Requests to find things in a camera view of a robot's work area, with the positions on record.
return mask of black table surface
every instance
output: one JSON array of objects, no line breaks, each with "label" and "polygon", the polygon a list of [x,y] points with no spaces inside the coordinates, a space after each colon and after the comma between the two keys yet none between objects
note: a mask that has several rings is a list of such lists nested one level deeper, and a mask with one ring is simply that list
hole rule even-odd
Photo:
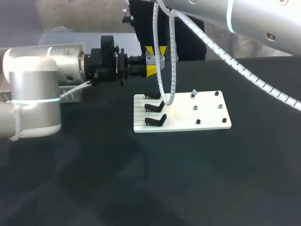
[{"label": "black table surface", "polygon": [[[240,62],[301,100],[300,58]],[[178,64],[177,92],[193,89],[223,92],[231,129],[135,134],[152,76],[87,88],[53,136],[1,141],[0,225],[300,226],[301,112],[220,61]]]}]

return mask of cable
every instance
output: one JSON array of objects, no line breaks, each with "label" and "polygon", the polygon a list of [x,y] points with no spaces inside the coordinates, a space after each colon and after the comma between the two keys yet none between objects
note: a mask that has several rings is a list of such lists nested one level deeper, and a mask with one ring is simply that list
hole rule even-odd
[{"label": "cable", "polygon": [[210,39],[188,16],[176,11],[177,16],[210,48],[212,49],[223,61],[225,61],[229,66],[231,66],[235,71],[240,73],[254,85],[258,86],[263,91],[267,92],[274,98],[282,101],[283,103],[301,111],[301,102],[289,97],[287,94],[275,89],[271,85],[267,84],[239,62],[237,62],[233,57],[226,53],[221,47],[219,47],[212,39]]},{"label": "cable", "polygon": [[62,94],[60,96],[60,98],[62,99],[64,97],[66,97],[67,95],[70,95],[71,93],[74,93],[77,90],[80,90],[80,89],[83,89],[83,88],[86,88],[86,87],[89,87],[89,86],[92,86],[91,81],[86,81],[85,83],[83,83],[83,84],[81,84],[81,85],[79,85],[79,86],[77,86],[73,89],[70,89],[68,92],[65,92],[64,94]]},{"label": "cable", "polygon": [[171,12],[171,11],[170,11],[168,8],[166,8],[166,6],[164,5],[163,1],[162,1],[162,0],[157,0],[157,3],[159,4],[159,6],[160,6],[160,8],[162,9],[162,11],[163,11],[166,15],[170,16],[170,12]]},{"label": "cable", "polygon": [[176,43],[175,43],[175,30],[174,30],[174,16],[175,11],[172,10],[169,12],[169,32],[170,32],[170,44],[171,44],[171,63],[172,63],[172,78],[171,78],[171,90],[170,98],[167,100],[162,84],[161,78],[161,69],[160,69],[160,49],[158,43],[158,11],[159,5],[154,4],[153,11],[153,36],[154,36],[154,48],[155,48],[155,58],[156,58],[156,69],[157,69],[157,78],[160,94],[162,96],[163,102],[166,106],[170,106],[174,101],[175,89],[176,89]]}]

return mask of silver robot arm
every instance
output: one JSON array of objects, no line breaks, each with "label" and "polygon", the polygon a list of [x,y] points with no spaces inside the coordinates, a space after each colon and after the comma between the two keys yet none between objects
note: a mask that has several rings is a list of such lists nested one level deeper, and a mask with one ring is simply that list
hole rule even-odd
[{"label": "silver robot arm", "polygon": [[166,7],[301,56],[300,0],[163,0]]},{"label": "silver robot arm", "polygon": [[12,101],[0,103],[0,139],[44,137],[61,128],[59,77],[48,57],[23,56],[8,69]]}]

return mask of white plate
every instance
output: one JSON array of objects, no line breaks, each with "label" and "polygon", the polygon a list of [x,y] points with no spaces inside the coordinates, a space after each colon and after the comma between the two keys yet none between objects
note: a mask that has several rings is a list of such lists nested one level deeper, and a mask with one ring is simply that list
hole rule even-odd
[{"label": "white plate", "polygon": [[[159,106],[162,99],[146,99],[144,95],[134,96],[134,131],[136,133],[176,132],[212,129],[230,129],[232,126],[222,92],[177,93],[171,106],[165,106],[160,113],[146,112],[145,104]],[[162,127],[146,125],[145,118],[160,120],[167,114]]]}]

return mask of robotic arm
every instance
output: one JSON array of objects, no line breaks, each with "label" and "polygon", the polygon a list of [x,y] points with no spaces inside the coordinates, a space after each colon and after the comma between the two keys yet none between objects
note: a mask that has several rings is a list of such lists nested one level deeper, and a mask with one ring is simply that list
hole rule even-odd
[{"label": "robotic arm", "polygon": [[[298,0],[157,1],[163,2],[168,8],[245,35],[270,47],[296,56],[301,55],[299,40],[301,14],[298,14],[301,2]],[[270,95],[301,111],[301,102],[260,80],[218,48],[214,42],[209,41],[209,38],[191,24],[184,14],[178,16],[184,22],[186,20],[186,24],[200,38],[205,38],[210,43],[208,45],[211,45],[211,48],[215,49],[215,52],[241,75]],[[171,43],[175,44],[174,35],[171,38]],[[157,72],[160,75],[160,56],[156,42],[155,49]],[[114,44],[103,50],[93,49],[90,55],[85,55],[81,49],[68,48],[37,47],[9,50],[3,59],[3,71],[12,86],[13,101],[0,103],[0,138],[18,140],[23,137],[41,137],[56,133],[61,127],[59,84],[65,85],[70,82],[81,84],[86,78],[115,81],[116,77],[123,84],[123,80],[127,77],[126,71],[130,71],[128,64],[145,63],[145,57],[127,58],[123,52],[118,52]],[[118,53],[118,62],[116,62],[116,53]],[[172,65],[175,68],[175,61],[172,61]],[[141,69],[136,72],[138,75],[141,74]],[[175,82],[175,71],[172,77]]]},{"label": "robotic arm", "polygon": [[299,0],[163,0],[168,8],[301,56]]}]

